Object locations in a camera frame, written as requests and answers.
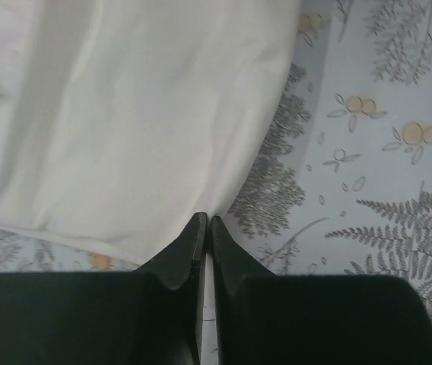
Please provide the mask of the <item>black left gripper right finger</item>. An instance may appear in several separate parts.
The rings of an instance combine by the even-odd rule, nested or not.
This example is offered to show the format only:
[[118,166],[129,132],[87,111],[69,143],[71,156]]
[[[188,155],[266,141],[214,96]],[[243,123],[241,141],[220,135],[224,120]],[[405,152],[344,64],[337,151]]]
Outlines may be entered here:
[[275,275],[210,226],[222,364],[432,364],[432,322],[386,275]]

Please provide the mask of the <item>white t shirt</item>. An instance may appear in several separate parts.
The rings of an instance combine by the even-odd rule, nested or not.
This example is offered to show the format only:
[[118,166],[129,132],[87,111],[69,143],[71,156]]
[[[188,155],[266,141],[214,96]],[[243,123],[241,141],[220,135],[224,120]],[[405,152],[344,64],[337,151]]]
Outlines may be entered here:
[[142,264],[227,212],[298,1],[0,1],[0,230]]

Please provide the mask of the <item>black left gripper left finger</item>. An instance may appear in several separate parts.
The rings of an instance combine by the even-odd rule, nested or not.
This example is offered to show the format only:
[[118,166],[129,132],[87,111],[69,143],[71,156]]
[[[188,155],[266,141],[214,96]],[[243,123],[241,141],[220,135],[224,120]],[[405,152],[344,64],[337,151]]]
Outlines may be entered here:
[[198,364],[206,216],[134,271],[0,274],[0,364]]

